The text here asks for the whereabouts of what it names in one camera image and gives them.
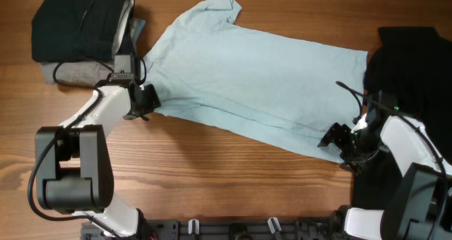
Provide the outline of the light blue t-shirt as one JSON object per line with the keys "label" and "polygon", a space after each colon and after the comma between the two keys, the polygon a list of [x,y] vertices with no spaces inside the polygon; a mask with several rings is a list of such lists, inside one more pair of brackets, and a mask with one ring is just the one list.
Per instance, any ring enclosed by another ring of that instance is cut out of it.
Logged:
{"label": "light blue t-shirt", "polygon": [[240,27],[241,9],[205,0],[167,27],[145,56],[158,112],[339,162],[319,142],[357,116],[347,89],[362,90],[367,53]]}

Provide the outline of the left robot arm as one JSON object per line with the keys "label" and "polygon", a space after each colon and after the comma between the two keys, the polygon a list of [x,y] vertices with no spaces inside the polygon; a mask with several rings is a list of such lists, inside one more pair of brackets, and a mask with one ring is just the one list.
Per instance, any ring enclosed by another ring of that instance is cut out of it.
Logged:
{"label": "left robot arm", "polygon": [[106,79],[70,119],[42,127],[35,136],[36,163],[28,182],[28,203],[53,222],[85,220],[82,239],[156,239],[143,213],[114,192],[107,136],[121,119],[145,119],[160,106],[152,85],[144,85],[145,63],[118,54]]}

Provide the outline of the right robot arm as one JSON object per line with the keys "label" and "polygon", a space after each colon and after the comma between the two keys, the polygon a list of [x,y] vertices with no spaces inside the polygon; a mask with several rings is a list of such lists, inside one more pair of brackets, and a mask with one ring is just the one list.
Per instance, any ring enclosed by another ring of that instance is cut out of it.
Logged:
{"label": "right robot arm", "polygon": [[369,111],[354,128],[334,123],[318,146],[336,146],[341,168],[357,176],[373,174],[377,159],[390,159],[396,186],[382,209],[339,207],[330,216],[328,239],[450,239],[451,165],[423,123],[384,96],[366,100]]}

